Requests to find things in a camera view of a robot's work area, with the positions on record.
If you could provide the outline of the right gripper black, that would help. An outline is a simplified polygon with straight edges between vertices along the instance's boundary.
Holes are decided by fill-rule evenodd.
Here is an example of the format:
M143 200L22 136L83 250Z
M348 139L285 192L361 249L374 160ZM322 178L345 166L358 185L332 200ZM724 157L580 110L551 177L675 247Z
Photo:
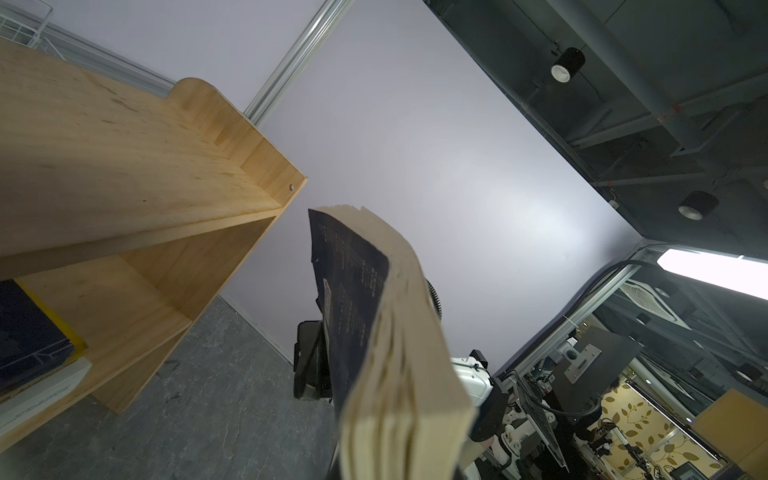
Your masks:
M293 395L299 400L331 399L330 365L322 320L297 327L293 357Z

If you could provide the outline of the dark blue book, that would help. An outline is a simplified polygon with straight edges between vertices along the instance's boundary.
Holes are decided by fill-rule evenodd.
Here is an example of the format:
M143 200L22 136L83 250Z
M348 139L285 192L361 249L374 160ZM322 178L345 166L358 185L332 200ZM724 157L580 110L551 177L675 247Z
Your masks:
M14 280L1 282L1 395L61 366L73 352Z
M345 479L451 479L476 410L410 243L365 208L309 213Z

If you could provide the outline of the white book black lettering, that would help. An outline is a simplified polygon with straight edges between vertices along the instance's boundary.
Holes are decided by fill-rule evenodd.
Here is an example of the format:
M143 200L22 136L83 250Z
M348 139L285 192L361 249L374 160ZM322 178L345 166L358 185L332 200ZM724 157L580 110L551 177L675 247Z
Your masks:
M70 394L85 378L92 363L81 357L1 402L1 438L22 423Z

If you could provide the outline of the yellow book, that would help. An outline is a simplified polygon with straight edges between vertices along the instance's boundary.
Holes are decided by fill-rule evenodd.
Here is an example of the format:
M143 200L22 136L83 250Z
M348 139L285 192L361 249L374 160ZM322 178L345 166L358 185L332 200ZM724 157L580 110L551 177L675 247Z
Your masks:
M73 361L81 358L85 351L88 349L88 345L85 340L69 325L67 324L51 307L45 304L38 295L25 286L20 280L15 279L14 282L24 291L27 297L36 305L36 307L46 315L46 317L56 326L56 328L67 337L69 342L74 347L74 352L64 362L65 365L72 363Z

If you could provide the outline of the wooden two-tier bookshelf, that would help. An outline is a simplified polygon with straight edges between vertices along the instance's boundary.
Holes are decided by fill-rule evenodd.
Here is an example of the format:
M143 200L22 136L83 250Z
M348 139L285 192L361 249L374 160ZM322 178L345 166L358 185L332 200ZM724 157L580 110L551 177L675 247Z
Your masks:
M158 97L1 44L1 276L79 334L87 396L125 411L306 183L215 87Z

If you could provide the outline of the ceiling spotlight lamp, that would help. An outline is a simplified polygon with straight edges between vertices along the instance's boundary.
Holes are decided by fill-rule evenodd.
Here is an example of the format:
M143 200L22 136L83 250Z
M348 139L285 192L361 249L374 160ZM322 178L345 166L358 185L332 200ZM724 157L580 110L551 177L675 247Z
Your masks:
M586 63L584 53L575 47L567 48L553 63L550 74L559 83L568 83Z
M678 206L678 212L686 219L700 221L719 205L719 199L706 191L691 192Z

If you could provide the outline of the bright ceiling light panel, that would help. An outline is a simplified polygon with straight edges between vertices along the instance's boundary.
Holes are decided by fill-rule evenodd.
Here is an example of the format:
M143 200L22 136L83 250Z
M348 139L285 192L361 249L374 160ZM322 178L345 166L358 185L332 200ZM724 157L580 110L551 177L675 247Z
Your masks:
M767 299L767 263L719 253L668 249L656 260L666 272Z

